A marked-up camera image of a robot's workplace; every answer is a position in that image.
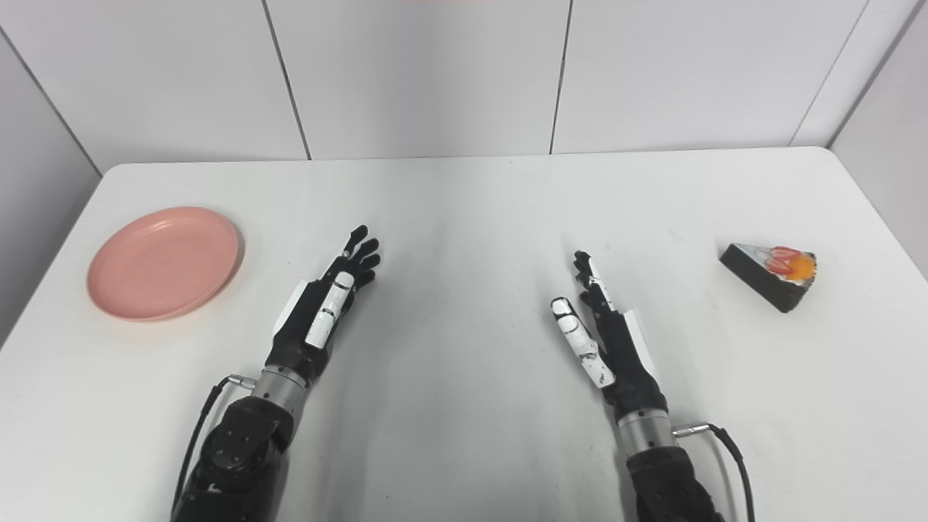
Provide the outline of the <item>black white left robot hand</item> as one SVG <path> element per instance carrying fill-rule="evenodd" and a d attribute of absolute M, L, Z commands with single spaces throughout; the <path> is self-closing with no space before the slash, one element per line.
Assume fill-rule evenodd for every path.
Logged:
<path fill-rule="evenodd" d="M 293 371 L 305 383 L 322 376 L 331 360 L 329 341 L 351 310 L 358 291 L 375 280 L 380 241 L 359 225 L 325 273 L 296 291 L 293 305 L 276 329 L 265 366 Z"/>

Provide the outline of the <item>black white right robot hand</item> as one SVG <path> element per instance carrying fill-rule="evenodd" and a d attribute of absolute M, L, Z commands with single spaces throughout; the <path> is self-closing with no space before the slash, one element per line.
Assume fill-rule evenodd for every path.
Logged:
<path fill-rule="evenodd" d="M 573 266 L 582 285 L 580 301 L 589 308 L 599 336 L 590 333 L 568 298 L 555 298 L 550 308 L 581 367 L 613 408 L 616 419 L 638 410 L 668 412 L 666 397 L 639 356 L 629 317 L 617 311 L 592 258 L 578 250 Z"/>

